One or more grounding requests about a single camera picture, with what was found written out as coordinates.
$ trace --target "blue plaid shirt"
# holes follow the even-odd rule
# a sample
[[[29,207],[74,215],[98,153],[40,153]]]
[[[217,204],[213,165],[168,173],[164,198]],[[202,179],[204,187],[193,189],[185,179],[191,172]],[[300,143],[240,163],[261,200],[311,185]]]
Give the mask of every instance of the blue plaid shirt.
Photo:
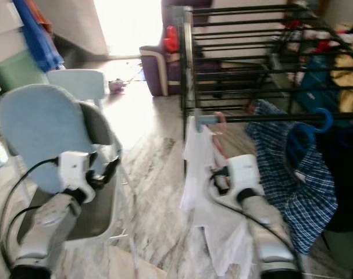
[[[259,101],[257,115],[285,114]],[[294,248],[308,254],[337,209],[334,180],[316,146],[308,146],[296,170],[287,163],[286,144],[297,122],[250,123],[261,183],[268,201],[281,211],[290,228]]]

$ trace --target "red object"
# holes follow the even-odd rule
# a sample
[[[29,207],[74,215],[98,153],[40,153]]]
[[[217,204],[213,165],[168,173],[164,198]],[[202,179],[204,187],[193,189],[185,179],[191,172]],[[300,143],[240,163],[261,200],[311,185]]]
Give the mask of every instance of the red object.
[[[166,38],[163,39],[165,48],[169,53],[175,53],[179,51],[179,36],[175,26],[169,26],[166,30]]]

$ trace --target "tiled floor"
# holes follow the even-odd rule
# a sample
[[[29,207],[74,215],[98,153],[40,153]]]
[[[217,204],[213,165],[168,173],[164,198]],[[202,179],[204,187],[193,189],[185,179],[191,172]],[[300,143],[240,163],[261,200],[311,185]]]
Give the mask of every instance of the tiled floor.
[[[115,62],[110,63],[111,66],[87,66],[104,69],[110,79],[114,79],[120,74],[116,72],[120,67]],[[146,83],[134,82],[123,94],[109,96],[104,107],[113,131],[123,144],[123,164],[135,187],[135,195],[127,194],[131,205],[130,229],[134,232],[140,258],[164,270],[169,279],[217,278],[202,231],[191,228],[191,216],[179,209],[184,174],[178,97],[153,98]],[[223,146],[229,156],[254,151],[252,142],[238,124],[229,126]],[[13,176],[9,166],[1,172],[0,202],[8,189],[6,182]],[[125,239],[119,241],[117,247],[130,251]],[[125,270],[130,258],[121,251],[116,254],[116,249],[104,245],[77,249],[65,255],[57,278],[117,279],[115,272]],[[308,265],[311,273],[324,276],[309,278],[347,278],[333,263],[321,240],[313,247]],[[151,270],[150,273],[159,276],[151,278],[164,278],[164,273],[147,265],[143,270]],[[232,267],[225,278],[236,278],[236,272],[237,267]],[[139,278],[150,278],[146,274],[144,271]],[[3,278],[6,276],[0,261],[0,279]],[[121,275],[120,278],[133,277]]]

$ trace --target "clothes drying rack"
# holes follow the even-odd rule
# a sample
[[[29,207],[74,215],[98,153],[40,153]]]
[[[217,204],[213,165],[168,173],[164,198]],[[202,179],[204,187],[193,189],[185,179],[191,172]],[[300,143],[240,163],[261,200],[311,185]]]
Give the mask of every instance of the clothes drying rack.
[[[207,17],[208,22],[194,24],[195,17]],[[353,50],[323,20],[300,5],[220,9],[174,7],[174,19],[179,32],[184,139],[191,111],[197,109],[195,115],[198,116],[217,110],[246,110],[258,98],[287,102],[288,114],[227,116],[227,122],[321,120],[323,116],[319,114],[293,114],[297,94],[309,91],[297,83],[298,74],[353,71],[353,67],[335,65],[304,67],[305,59],[320,55],[307,52],[307,46],[322,41],[339,43],[337,49],[321,54],[332,59],[340,54],[353,58]],[[274,24],[280,23],[285,28],[276,28]],[[310,30],[327,35],[325,38],[306,38],[305,34]],[[297,51],[288,51],[288,44],[298,44]],[[289,73],[293,73],[293,81],[287,78]],[[353,86],[320,83],[312,88],[312,91],[328,90],[353,90]],[[332,112],[334,120],[353,119],[353,113]],[[202,124],[219,121],[213,116],[200,119]]]

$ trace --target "purple armchair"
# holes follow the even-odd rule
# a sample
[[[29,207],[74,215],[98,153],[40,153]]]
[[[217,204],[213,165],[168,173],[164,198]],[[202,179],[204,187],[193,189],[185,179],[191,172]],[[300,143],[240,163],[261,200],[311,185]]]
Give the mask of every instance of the purple armchair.
[[[163,35],[155,46],[140,47],[140,56],[144,76],[153,96],[168,96],[180,93],[180,62],[167,62],[163,46],[164,35],[168,26],[174,25],[172,6],[192,6],[209,8],[212,0],[162,0]]]

